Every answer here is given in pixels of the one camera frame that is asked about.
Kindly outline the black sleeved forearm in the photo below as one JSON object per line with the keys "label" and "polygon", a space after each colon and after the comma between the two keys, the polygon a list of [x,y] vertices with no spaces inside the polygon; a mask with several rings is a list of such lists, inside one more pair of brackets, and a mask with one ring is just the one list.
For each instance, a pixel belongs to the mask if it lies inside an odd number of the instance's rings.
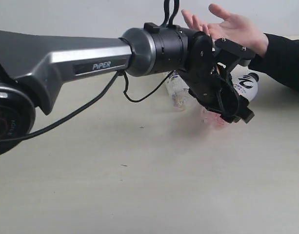
{"label": "black sleeved forearm", "polygon": [[256,55],[249,69],[267,74],[280,84],[299,92],[299,39],[266,34],[268,46],[264,56]]}

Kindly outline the person's open bare hand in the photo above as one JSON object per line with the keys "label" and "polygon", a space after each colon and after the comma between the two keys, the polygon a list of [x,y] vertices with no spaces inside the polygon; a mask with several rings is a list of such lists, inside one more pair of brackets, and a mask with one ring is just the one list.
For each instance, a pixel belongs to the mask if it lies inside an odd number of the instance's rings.
{"label": "person's open bare hand", "polygon": [[217,4],[210,4],[210,13],[222,19],[221,23],[207,23],[188,10],[181,10],[185,23],[190,29],[202,31],[213,40],[226,38],[249,48],[260,57],[266,54],[269,40],[247,17],[231,13]]}

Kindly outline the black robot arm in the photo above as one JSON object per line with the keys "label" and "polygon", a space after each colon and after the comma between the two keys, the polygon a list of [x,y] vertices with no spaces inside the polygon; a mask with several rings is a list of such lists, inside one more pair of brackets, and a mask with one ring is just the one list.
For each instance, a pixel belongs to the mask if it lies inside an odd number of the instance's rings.
{"label": "black robot arm", "polygon": [[231,71],[254,53],[228,39],[176,25],[146,23],[118,39],[36,36],[0,30],[0,155],[46,133],[77,111],[31,132],[35,109],[51,113],[64,83],[114,72],[142,77],[177,71],[189,93],[232,123],[249,122],[249,99],[232,84]]}

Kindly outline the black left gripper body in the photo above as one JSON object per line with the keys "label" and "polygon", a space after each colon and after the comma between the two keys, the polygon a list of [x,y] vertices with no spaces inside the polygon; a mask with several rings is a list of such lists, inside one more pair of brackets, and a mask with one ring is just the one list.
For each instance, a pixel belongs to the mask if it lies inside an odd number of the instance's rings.
{"label": "black left gripper body", "polygon": [[231,72],[250,60],[220,56],[212,39],[197,39],[189,56],[188,86],[197,101],[208,111],[220,115],[236,111],[239,94],[232,84]]}

